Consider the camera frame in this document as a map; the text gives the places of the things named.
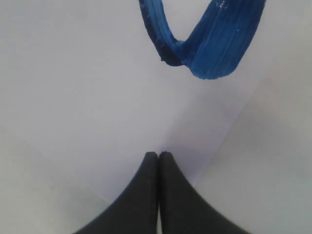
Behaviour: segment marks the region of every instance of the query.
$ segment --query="blue paint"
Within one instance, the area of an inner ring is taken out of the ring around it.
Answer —
[[[217,79],[238,66],[257,30],[266,0],[212,0],[186,41],[167,23],[162,0],[139,0],[147,32],[161,60],[187,66],[201,79]]]

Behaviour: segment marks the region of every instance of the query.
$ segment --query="paint texture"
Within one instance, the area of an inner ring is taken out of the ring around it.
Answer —
[[[147,32],[161,60],[187,66],[201,79],[217,79],[238,66],[258,28],[266,0],[212,0],[186,41],[167,23],[162,0],[139,0]]]

